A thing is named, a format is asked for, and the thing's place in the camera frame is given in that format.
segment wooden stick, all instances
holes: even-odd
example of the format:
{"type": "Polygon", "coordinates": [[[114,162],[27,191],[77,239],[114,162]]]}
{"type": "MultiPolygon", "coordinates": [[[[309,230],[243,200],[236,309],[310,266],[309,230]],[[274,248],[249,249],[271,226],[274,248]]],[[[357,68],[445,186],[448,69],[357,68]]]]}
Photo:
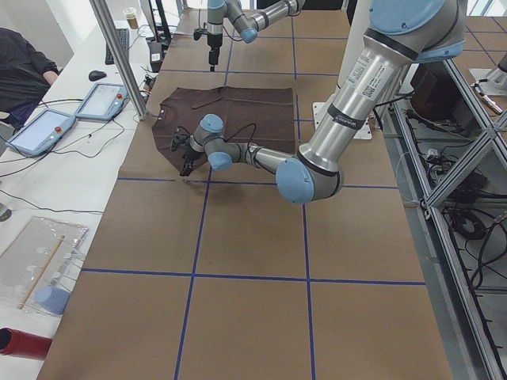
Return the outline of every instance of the wooden stick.
{"type": "Polygon", "coordinates": [[[35,289],[35,287],[39,283],[40,277],[42,277],[44,272],[46,272],[46,269],[48,268],[49,263],[51,263],[51,260],[53,260],[53,257],[55,256],[56,252],[59,250],[64,239],[65,239],[65,235],[60,235],[58,243],[56,243],[56,246],[52,250],[51,255],[49,255],[49,258],[46,261],[46,264],[44,264],[44,266],[40,269],[39,273],[37,273],[37,276],[35,279],[33,279],[32,285],[30,286],[29,290],[26,292],[24,298],[17,305],[18,309],[23,309],[23,307],[25,306],[25,303],[29,300],[30,295],[32,295],[33,290],[35,289]]]}

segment white desk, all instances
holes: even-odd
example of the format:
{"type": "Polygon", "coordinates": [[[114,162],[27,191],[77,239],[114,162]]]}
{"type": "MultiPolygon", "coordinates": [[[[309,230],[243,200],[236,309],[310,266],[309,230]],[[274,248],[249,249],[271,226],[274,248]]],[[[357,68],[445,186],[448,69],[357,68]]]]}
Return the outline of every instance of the white desk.
{"type": "MultiPolygon", "coordinates": [[[[124,27],[124,24],[126,25],[126,21],[120,21],[116,26],[124,27]]],[[[142,67],[148,67],[149,55],[144,38],[140,37],[135,41],[136,37],[137,31],[131,30],[130,45],[132,47],[129,52],[129,60],[136,81],[140,84],[145,75],[142,67]]],[[[100,82],[121,83],[122,80],[116,65],[106,66],[104,57],[105,41],[100,29],[95,28],[65,67],[59,79],[50,88],[44,97],[44,101],[82,99],[90,91],[93,84],[88,80],[88,73],[92,70],[103,70],[107,73],[107,77],[101,79],[100,82]]],[[[78,107],[78,102],[50,104],[50,107],[73,113],[78,107]]],[[[33,115],[36,115],[42,109],[44,107],[38,108],[33,115]]],[[[57,210],[103,211],[115,184],[118,169],[125,158],[137,127],[138,118],[132,103],[127,104],[122,113],[116,118],[116,122],[124,127],[124,132],[111,141],[95,158],[85,158],[76,153],[49,154],[29,169],[0,178],[2,182],[0,189],[29,200],[40,207],[50,207],[57,210]]],[[[92,133],[102,125],[102,123],[78,121],[74,128],[63,136],[55,149],[58,150],[83,135],[92,133]]],[[[91,137],[83,139],[62,151],[78,150],[87,155],[94,155],[107,140],[118,135],[121,131],[120,126],[109,123],[99,132],[93,133],[91,137]]],[[[22,169],[36,160],[36,158],[29,158],[6,163],[20,157],[15,151],[7,150],[0,157],[0,176],[22,169]]],[[[0,223],[0,253],[9,246],[33,216],[58,219],[89,227],[89,233],[80,247],[80,250],[86,253],[101,220],[101,215],[98,214],[73,212],[56,214],[51,211],[37,210],[29,204],[10,198],[3,193],[0,193],[0,202],[13,211],[12,216],[7,221],[0,223]]],[[[3,306],[1,299],[0,315],[2,315],[1,327],[11,327],[42,336],[52,336],[59,324],[59,318],[57,317],[13,310],[10,307],[3,306]]],[[[0,373],[2,374],[1,377],[5,379],[34,379],[41,366],[41,361],[0,355],[0,373]]]]}

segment tablet screen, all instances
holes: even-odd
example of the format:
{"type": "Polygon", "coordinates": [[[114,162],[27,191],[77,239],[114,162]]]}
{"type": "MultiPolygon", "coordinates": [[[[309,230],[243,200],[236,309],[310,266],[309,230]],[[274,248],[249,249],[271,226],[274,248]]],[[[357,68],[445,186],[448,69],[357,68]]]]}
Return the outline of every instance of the tablet screen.
{"type": "Polygon", "coordinates": [[[98,85],[90,95],[85,105],[79,110],[83,115],[105,116],[121,91],[119,85],[98,85]]]}
{"type": "Polygon", "coordinates": [[[46,111],[31,122],[26,129],[10,141],[11,144],[25,150],[35,150],[51,133],[55,127],[60,126],[69,116],[46,111]]]}

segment blue joint cap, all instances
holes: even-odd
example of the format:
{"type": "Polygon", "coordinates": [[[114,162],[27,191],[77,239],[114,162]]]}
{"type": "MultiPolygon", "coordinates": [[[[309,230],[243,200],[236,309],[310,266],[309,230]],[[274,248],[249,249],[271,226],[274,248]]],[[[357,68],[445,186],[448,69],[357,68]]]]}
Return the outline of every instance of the blue joint cap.
{"type": "Polygon", "coordinates": [[[200,127],[210,133],[220,133],[223,130],[223,121],[219,116],[208,113],[200,121],[200,127]]]}
{"type": "Polygon", "coordinates": [[[245,41],[246,44],[253,42],[257,38],[257,35],[258,35],[257,30],[255,30],[253,28],[243,30],[239,34],[241,35],[241,38],[243,39],[243,41],[245,41]]]}
{"type": "Polygon", "coordinates": [[[208,0],[209,10],[219,10],[225,4],[225,0],[208,0]]]}
{"type": "Polygon", "coordinates": [[[377,31],[396,36],[428,24],[446,0],[372,0],[370,23],[377,31]]]}
{"type": "Polygon", "coordinates": [[[296,158],[289,158],[278,166],[276,186],[280,194],[292,203],[308,203],[314,197],[314,181],[310,172],[296,158]]]}
{"type": "Polygon", "coordinates": [[[209,164],[213,170],[222,172],[232,166],[232,157],[225,152],[213,152],[208,156],[209,164]]]}
{"type": "Polygon", "coordinates": [[[465,40],[460,41],[456,44],[439,47],[437,49],[423,51],[417,57],[415,63],[430,63],[457,57],[463,51],[464,46],[465,40]]]}

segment red cylinder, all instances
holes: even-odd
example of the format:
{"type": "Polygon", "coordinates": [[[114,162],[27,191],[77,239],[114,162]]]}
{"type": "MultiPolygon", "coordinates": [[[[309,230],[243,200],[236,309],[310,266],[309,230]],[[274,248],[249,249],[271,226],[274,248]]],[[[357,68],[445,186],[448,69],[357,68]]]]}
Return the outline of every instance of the red cylinder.
{"type": "Polygon", "coordinates": [[[0,354],[18,358],[44,360],[53,339],[28,332],[0,329],[0,354]]]}

